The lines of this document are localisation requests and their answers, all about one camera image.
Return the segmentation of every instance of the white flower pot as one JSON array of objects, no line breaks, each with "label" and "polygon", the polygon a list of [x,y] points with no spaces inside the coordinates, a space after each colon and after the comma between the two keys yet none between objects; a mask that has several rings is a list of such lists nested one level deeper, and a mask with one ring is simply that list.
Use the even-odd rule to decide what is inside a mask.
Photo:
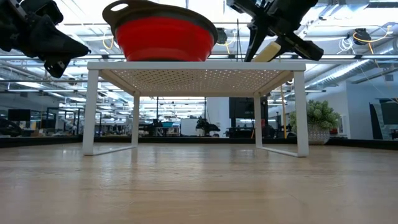
[{"label": "white flower pot", "polygon": [[324,145],[330,139],[329,130],[324,130],[318,126],[308,125],[308,141],[311,145]]}]

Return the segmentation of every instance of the white table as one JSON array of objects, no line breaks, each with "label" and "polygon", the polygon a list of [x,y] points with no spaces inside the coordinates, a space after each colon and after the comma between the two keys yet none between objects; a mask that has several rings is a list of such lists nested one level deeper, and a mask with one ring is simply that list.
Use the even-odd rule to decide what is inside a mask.
[{"label": "white table", "polygon": [[[95,156],[138,146],[140,96],[253,97],[256,147],[296,157],[309,153],[305,64],[247,62],[89,62],[83,152]],[[131,146],[96,152],[94,128],[98,77],[134,96]],[[260,97],[294,78],[298,152],[263,147]]]}]

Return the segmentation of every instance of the ceiling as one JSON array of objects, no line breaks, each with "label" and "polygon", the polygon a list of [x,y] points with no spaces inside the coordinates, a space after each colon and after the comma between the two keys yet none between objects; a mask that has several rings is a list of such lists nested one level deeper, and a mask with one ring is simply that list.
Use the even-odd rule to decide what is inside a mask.
[{"label": "ceiling", "polygon": [[[239,34],[241,41],[242,54],[246,53],[246,49],[249,43],[249,29],[246,24],[250,22],[251,17],[247,14],[239,14],[236,11],[226,6],[225,1],[214,1],[214,0],[153,0],[154,2],[161,4],[171,4],[174,6],[187,7],[193,11],[196,11],[209,20],[211,20],[215,26],[222,27],[225,29],[228,36],[227,46],[215,45],[212,51],[213,55],[228,55],[237,54],[238,42],[236,33],[238,31],[237,20],[239,20]],[[77,41],[80,41],[87,45],[92,50],[92,55],[97,57],[98,55],[121,55],[122,52],[118,47],[117,43],[113,41],[113,36],[109,29],[109,25],[105,23],[102,18],[102,10],[112,0],[55,0],[62,14],[64,15],[63,22],[57,26],[62,32],[68,34],[70,37]],[[371,35],[373,40],[380,39],[372,44],[374,49],[378,46],[392,41],[397,37],[398,26],[398,8],[396,7],[381,7],[377,5],[377,2],[381,1],[349,1],[347,3],[356,2],[358,4],[329,6],[325,4],[327,1],[320,1],[320,4],[312,8],[308,14],[304,17],[301,22],[302,26],[297,31],[297,34],[305,40],[312,40],[319,47],[325,50],[327,55],[353,55],[353,54],[370,54],[368,45],[351,45],[350,40],[345,40],[347,34],[354,32],[355,28],[366,28],[367,32]],[[323,19],[319,19],[321,12],[323,12]],[[259,50],[262,50],[267,44],[269,44],[273,38],[268,37],[262,44]],[[0,67],[0,77],[5,80],[49,80],[50,77],[46,76],[45,70],[42,64],[38,60],[23,60],[22,58],[12,57],[14,55],[20,55],[19,52],[2,52],[0,51],[0,58],[2,62],[7,62],[8,65],[13,65],[27,70],[29,73],[24,74],[23,72],[9,71],[6,68]],[[87,69],[86,63],[89,60],[76,59],[70,63],[62,79],[74,78],[76,80],[86,80]],[[313,77],[317,77],[321,73],[324,73],[341,63],[344,60],[336,61],[334,63],[320,63],[312,62],[307,65],[306,78],[309,80]],[[84,90],[86,83],[76,83],[71,85],[69,83],[42,83],[43,88],[46,89],[57,89],[57,90]],[[2,84],[2,88],[13,88],[13,89],[32,89],[32,87],[24,86],[16,83],[12,85]],[[110,83],[102,82],[101,88],[104,90],[118,90],[115,86]],[[70,97],[85,98],[85,92],[70,93],[70,92],[57,92],[60,101],[65,102],[65,96],[68,97],[66,101],[72,103],[79,103],[76,100],[71,100]],[[117,97],[111,98],[104,96],[102,99],[108,103],[131,103],[132,96],[124,92],[115,92]],[[272,98],[279,99],[279,95],[274,93]],[[182,108],[186,106],[184,112],[192,111],[190,105],[182,103]],[[117,108],[120,111],[128,110],[129,108],[123,108],[123,106]]]}]

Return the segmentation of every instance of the wooden floor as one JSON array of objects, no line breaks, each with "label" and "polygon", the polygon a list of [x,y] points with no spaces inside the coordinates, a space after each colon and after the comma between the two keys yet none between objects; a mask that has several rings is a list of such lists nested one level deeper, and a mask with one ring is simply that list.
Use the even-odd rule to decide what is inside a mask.
[{"label": "wooden floor", "polygon": [[311,147],[297,159],[143,144],[83,157],[80,147],[0,149],[0,223],[398,223],[396,151]]}]

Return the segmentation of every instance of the black platform edge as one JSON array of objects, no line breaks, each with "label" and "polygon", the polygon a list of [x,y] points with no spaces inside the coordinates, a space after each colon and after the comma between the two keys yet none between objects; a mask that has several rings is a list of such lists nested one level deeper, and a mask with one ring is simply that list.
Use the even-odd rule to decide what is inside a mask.
[{"label": "black platform edge", "polygon": [[[114,142],[129,143],[130,137],[103,137],[94,138],[94,142]],[[139,138],[139,143],[169,143],[169,144],[255,144],[255,139],[247,138],[188,138],[188,137],[145,137]],[[295,138],[292,139],[263,139],[263,144],[297,144]]]},{"label": "black platform edge", "polygon": [[326,145],[398,150],[398,141],[386,140],[330,139]]},{"label": "black platform edge", "polygon": [[0,138],[0,148],[69,144],[82,142],[82,140],[81,136]]}]

